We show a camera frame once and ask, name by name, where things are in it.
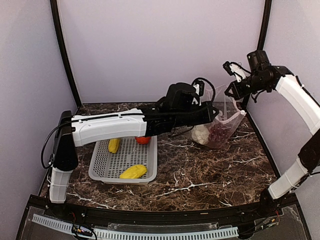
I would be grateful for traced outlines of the white green toy cauliflower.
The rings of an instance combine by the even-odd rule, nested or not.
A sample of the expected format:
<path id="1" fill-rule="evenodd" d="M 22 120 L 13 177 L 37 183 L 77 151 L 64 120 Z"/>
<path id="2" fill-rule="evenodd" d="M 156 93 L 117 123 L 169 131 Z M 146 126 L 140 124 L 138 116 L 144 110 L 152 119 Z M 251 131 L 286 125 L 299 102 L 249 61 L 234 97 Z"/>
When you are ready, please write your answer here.
<path id="1" fill-rule="evenodd" d="M 206 145 L 209 142 L 210 131 L 205 125 L 197 125 L 191 130 L 191 138 L 198 144 Z"/>

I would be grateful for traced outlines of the dark red toy grapes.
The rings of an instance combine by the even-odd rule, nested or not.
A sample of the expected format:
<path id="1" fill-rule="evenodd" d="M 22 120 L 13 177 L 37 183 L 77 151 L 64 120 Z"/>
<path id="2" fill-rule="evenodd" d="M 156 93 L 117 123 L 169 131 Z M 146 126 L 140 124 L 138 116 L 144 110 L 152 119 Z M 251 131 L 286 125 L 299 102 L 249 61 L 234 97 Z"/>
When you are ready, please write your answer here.
<path id="1" fill-rule="evenodd" d="M 211 148 L 218 149 L 224 145 L 232 135 L 231 124 L 222 124 L 220 122 L 209 127 L 209 143 Z"/>

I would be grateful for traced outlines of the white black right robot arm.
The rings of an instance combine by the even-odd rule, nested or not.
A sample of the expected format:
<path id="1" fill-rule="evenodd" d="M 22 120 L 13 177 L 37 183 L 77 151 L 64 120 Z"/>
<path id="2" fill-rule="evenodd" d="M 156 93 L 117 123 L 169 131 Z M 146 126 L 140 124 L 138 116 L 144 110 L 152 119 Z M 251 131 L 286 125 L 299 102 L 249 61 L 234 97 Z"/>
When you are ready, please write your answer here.
<path id="1" fill-rule="evenodd" d="M 275 200 L 320 170 L 320 104 L 285 66 L 262 63 L 246 70 L 226 61 L 222 67 L 232 77 L 226 96 L 241 102 L 249 97 L 253 103 L 258 93 L 271 94 L 270 99 L 261 98 L 262 109 L 249 105 L 280 170 L 280 177 L 261 192 L 262 201 L 255 205 L 255 213 L 266 217 L 274 210 Z"/>

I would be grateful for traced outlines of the clear pink-dotted zip bag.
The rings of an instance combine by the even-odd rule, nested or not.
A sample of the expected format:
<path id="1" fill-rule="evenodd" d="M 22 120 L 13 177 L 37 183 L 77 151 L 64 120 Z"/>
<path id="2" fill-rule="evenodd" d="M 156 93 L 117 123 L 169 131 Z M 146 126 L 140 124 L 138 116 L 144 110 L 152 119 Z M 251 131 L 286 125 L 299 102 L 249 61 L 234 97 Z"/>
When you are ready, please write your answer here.
<path id="1" fill-rule="evenodd" d="M 237 101 L 225 95 L 227 85 L 215 89 L 213 106 L 218 109 L 218 115 L 213 122 L 197 125 L 190 133 L 191 140 L 211 149 L 221 149 L 227 144 L 241 121 L 246 116 L 246 111 L 237 106 Z"/>

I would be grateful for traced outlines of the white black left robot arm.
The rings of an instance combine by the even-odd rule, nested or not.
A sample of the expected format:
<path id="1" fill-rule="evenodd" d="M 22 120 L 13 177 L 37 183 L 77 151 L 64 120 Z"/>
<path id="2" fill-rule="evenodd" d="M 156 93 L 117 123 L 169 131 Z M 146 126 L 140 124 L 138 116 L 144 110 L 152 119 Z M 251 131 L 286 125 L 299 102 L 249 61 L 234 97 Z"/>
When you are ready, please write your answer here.
<path id="1" fill-rule="evenodd" d="M 211 123 L 218 115 L 213 100 L 201 101 L 208 80 L 196 78 L 191 84 L 169 86 L 166 96 L 155 104 L 127 111 L 93 116 L 72 115 L 64 111 L 50 133 L 54 145 L 50 156 L 51 182 L 48 197 L 51 210 L 60 218 L 71 213 L 65 203 L 69 179 L 79 164 L 77 147 L 98 141 L 125 137 L 153 137 L 177 127 Z"/>

